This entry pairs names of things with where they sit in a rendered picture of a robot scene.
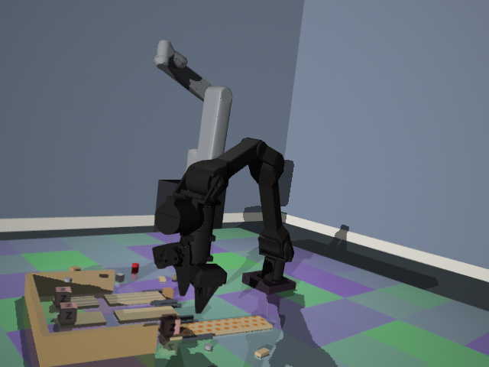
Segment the pink letter block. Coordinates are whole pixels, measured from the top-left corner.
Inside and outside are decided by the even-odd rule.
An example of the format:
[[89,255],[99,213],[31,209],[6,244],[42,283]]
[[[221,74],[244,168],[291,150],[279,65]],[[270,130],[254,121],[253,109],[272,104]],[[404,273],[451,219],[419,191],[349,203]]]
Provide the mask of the pink letter block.
[[160,331],[164,336],[179,334],[180,318],[176,315],[176,313],[161,314]]

